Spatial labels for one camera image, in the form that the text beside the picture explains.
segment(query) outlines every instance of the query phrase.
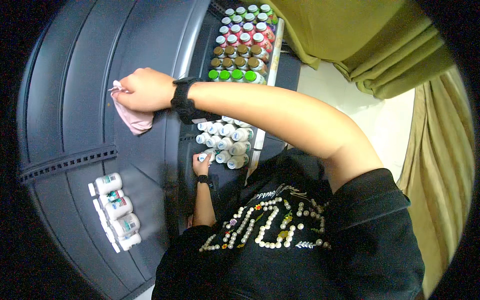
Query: curtain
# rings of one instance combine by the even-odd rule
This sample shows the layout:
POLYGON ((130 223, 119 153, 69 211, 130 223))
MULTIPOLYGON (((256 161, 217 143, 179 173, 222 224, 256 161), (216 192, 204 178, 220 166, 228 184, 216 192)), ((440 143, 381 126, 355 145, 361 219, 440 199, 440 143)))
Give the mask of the curtain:
MULTIPOLYGON (((378 99, 395 97, 454 65, 438 31, 411 0, 262 0, 285 20, 285 39, 318 68, 333 62, 378 99)), ((245 4, 256 3, 247 0, 245 4)))
POLYGON ((468 216, 473 147, 468 99, 456 68, 418 86, 397 184, 412 203, 409 213, 425 263, 425 297, 447 269, 468 216))

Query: person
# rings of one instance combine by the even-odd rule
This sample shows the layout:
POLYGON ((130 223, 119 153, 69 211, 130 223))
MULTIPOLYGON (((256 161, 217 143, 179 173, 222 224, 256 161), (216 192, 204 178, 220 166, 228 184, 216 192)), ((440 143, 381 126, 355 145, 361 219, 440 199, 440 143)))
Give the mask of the person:
MULTIPOLYGON (((130 93, 118 101, 137 111, 169 108, 173 81, 137 69, 120 80, 130 93)), ((260 84, 197 82, 188 99, 297 149, 259 166, 228 217, 215 215, 208 185, 197 183, 192 227, 164 254, 152 299, 413 299, 421 291, 410 201, 352 119, 260 84), (305 169, 315 161, 311 176, 305 169)), ((197 157, 195 174, 208 175, 209 157, 197 157)))

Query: white bottle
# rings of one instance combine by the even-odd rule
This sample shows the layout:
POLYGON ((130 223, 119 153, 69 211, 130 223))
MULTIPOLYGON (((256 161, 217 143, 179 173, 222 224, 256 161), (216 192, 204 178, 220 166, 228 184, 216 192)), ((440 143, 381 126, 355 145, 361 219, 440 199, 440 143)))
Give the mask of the white bottle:
POLYGON ((238 128, 232 134, 232 140, 235 142, 246 142, 253 137, 253 130, 251 128, 238 128))
POLYGON ((233 140, 229 137, 224 137, 218 144, 216 145, 220 150, 229 150, 230 147, 233 146, 233 140))
POLYGON ((198 130, 201 130, 201 131, 207 131, 208 130, 208 126, 209 125, 212 125, 213 122, 203 122, 203 123, 198 123, 197 124, 197 128, 198 130))
POLYGON ((217 148, 217 144, 221 140, 222 138, 219 137, 218 135, 212 135, 212 137, 205 142, 205 145, 207 145, 207 147, 210 147, 210 148, 217 148))
POLYGON ((248 164, 248 155, 235 155, 227 162, 227 167, 230 169, 239 169, 248 164))
POLYGON ((222 126, 223 126, 223 123, 215 122, 208 126, 207 132, 209 134, 217 134, 220 128, 222 128, 222 126))
POLYGON ((118 218, 116 221, 111 221, 111 225, 118 237, 124 237, 137 231, 140 228, 140 221, 135 214, 130 213, 118 218))
POLYGON ((251 125, 249 123, 245 123, 245 122, 240 121, 240 120, 234 120, 233 122, 235 124, 237 124, 238 126, 243 127, 243 128, 251 127, 251 125))
POLYGON ((98 177, 95 182, 88 184, 90 195, 106 195, 111 191, 120 190, 122 187, 119 173, 112 173, 106 176, 98 177))
POLYGON ((224 164, 228 162, 232 158, 232 155, 227 150, 223 150, 219 154, 216 155, 215 160, 219 164, 224 164))
POLYGON ((231 137, 235 130, 237 130, 237 127, 235 125, 225 124, 222 126, 222 128, 220 128, 219 132, 223 136, 231 137))
POLYGON ((131 213, 133 211, 133 205, 130 198, 124 196, 105 204, 105 211, 110 221, 115 221, 119 217, 131 213))
POLYGON ((199 144, 205 144, 210 137, 212 136, 208 132, 203 132, 202 134, 197 135, 195 141, 199 144))
POLYGON ((232 155, 241 155, 249 152, 251 147, 250 142, 236 142, 228 151, 232 155))

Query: yellow fabric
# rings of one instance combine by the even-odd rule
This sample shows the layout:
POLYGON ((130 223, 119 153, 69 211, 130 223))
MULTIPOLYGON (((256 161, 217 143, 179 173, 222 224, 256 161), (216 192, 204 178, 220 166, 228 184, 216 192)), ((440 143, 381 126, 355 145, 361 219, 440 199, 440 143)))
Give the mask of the yellow fabric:
POLYGON ((411 200, 413 231, 425 263, 428 297, 450 263, 472 197, 473 128, 455 68, 415 90, 407 154, 398 181, 411 200))

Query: brown bottle cap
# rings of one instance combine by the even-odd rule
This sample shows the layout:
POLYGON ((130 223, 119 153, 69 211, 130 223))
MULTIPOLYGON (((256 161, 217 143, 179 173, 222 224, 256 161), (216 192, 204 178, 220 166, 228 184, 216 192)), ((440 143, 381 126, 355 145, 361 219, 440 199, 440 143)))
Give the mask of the brown bottle cap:
POLYGON ((244 66, 245 65, 245 59, 243 57, 235 58, 234 62, 237 66, 244 66))
POLYGON ((237 47, 237 52, 238 52, 240 55, 243 55, 243 54, 245 54, 245 53, 248 52, 248 47, 245 46, 245 45, 239 45, 239 46, 237 47))
POLYGON ((256 59, 255 57, 251 57, 248 59, 248 65, 251 67, 251 68, 256 68, 258 67, 260 63, 258 62, 258 59, 256 59))
POLYGON ((223 59, 222 65, 224 67, 231 67, 233 65, 233 62, 231 59, 226 58, 226 59, 223 59))
POLYGON ((235 53, 235 48, 233 48, 233 46, 226 46, 225 47, 225 54, 232 55, 233 53, 235 53))
POLYGON ((255 55, 259 55, 260 53, 262 53, 262 48, 260 48, 259 45, 253 45, 251 48, 250 48, 250 51, 255 54, 255 55))

